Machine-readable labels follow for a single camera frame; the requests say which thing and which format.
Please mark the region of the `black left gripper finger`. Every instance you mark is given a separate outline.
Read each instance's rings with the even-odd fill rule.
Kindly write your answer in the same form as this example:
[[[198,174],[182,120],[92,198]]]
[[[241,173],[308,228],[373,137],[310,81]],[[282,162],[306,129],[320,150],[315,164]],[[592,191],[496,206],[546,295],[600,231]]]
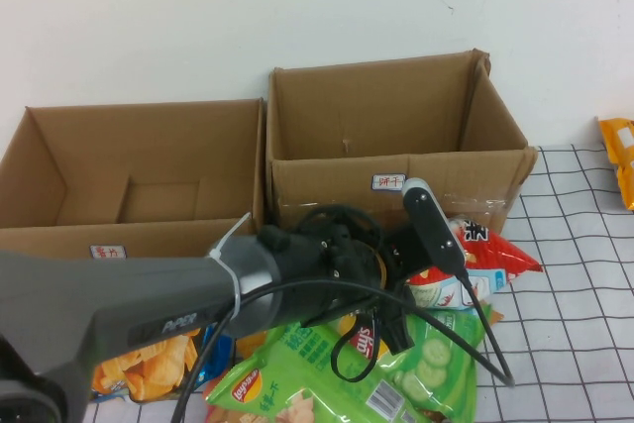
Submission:
[[[381,339],[392,355],[400,354],[414,346],[407,328],[407,311],[391,301],[382,301],[378,309]]]

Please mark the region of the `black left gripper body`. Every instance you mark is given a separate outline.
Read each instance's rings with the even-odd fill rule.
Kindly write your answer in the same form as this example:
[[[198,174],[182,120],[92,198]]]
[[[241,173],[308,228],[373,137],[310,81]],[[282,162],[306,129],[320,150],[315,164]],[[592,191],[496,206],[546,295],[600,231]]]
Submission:
[[[392,230],[386,236],[386,244],[393,264],[388,288],[399,296],[410,292],[419,307],[431,308],[436,291],[422,287],[425,286],[424,275],[433,267],[433,262],[414,226],[403,225]]]

